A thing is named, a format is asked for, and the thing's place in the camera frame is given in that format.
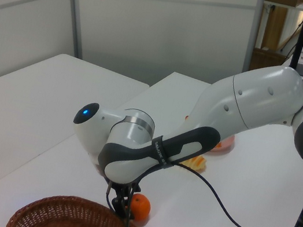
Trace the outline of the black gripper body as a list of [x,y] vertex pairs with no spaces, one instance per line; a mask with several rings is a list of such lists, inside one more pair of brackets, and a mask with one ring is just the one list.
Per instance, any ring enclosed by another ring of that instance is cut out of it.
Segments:
[[117,196],[122,198],[129,197],[130,195],[141,192],[141,188],[136,182],[130,184],[118,184],[111,180],[108,180],[107,183],[108,183],[108,188],[106,191],[107,195],[110,194],[110,191],[112,189],[115,191]]

